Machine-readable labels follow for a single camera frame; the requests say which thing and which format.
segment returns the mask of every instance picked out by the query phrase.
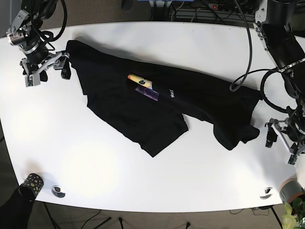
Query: black t-shirt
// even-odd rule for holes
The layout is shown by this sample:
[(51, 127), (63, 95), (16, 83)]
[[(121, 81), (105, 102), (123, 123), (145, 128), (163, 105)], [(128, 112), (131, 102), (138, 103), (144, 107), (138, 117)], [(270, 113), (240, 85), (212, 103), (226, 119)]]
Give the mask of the black t-shirt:
[[(188, 130), (182, 114), (214, 125), (216, 139), (227, 149), (259, 135), (250, 125), (261, 95), (203, 73), (137, 62), (107, 55), (79, 41), (68, 41), (70, 62), (77, 71), (87, 106), (102, 120), (157, 155)], [(135, 74), (153, 82), (157, 100), (140, 93)]]

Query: green leaf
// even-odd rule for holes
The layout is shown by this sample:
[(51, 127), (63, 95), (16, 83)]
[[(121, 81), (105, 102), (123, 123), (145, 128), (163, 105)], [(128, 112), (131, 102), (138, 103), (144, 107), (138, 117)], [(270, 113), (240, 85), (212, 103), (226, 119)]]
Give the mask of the green leaf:
[(283, 215), (283, 229), (294, 229), (296, 220), (291, 214)]
[(285, 208), (285, 211), (288, 215), (291, 215), (292, 213), (292, 207), (290, 204), (288, 204), (287, 202), (284, 203), (284, 208)]
[(295, 198), (293, 201), (292, 201), (292, 207), (295, 209), (295, 210), (298, 210), (300, 207), (302, 207), (303, 205), (303, 201), (301, 198)]

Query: yellow object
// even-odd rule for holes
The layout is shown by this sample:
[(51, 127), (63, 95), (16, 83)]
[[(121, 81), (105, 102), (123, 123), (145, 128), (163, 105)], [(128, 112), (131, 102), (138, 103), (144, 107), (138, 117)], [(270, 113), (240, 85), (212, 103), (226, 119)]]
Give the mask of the yellow object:
[(136, 82), (136, 83), (138, 83), (138, 84), (140, 84), (140, 85), (142, 85), (143, 87), (149, 88), (152, 85), (151, 81), (145, 80), (144, 78), (139, 77), (139, 76), (134, 75), (134, 74), (129, 74), (127, 76), (127, 78), (132, 80), (132, 81), (134, 81), (134, 82)]

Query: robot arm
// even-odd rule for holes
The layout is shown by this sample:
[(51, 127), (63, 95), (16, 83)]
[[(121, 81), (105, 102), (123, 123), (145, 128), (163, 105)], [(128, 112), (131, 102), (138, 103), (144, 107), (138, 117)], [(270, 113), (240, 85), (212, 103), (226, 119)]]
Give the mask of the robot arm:
[[(268, 101), (264, 94), (264, 83), (272, 72), (263, 77), (261, 93), (264, 100), (277, 111), (289, 116), (282, 121), (271, 118), (266, 124), (266, 147), (271, 147), (277, 137), (280, 137), (290, 155), (288, 163), (292, 165), (305, 151), (305, 53), (289, 25), (296, 4), (297, 0), (263, 0), (255, 12), (254, 24), (265, 50), (270, 52), (277, 70), (282, 73), (287, 93), (297, 103), (297, 108), (293, 110), (290, 107), (278, 107)], [(294, 142), (292, 146), (289, 146), (285, 135)]]
[(26, 86), (39, 85), (41, 81), (47, 81), (46, 70), (53, 67), (61, 70), (63, 79), (70, 79), (69, 54), (66, 51), (56, 52), (50, 44), (57, 40), (63, 33), (67, 23), (67, 9), (64, 0), (61, 0), (64, 9), (63, 27), (60, 33), (54, 37), (49, 31), (40, 31), (44, 20), (50, 18), (55, 11), (57, 0), (23, 0), (21, 10), (18, 12), (7, 37), (11, 45), (19, 46), (25, 54), (20, 65), (23, 67)]

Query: purple object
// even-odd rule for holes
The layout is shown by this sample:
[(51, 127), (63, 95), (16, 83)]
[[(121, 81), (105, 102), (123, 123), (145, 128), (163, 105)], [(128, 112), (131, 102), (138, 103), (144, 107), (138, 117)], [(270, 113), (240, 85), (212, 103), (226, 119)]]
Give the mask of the purple object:
[(135, 90), (155, 101), (158, 101), (158, 99), (159, 99), (159, 93), (157, 93), (154, 90), (149, 89), (147, 87), (138, 86)]

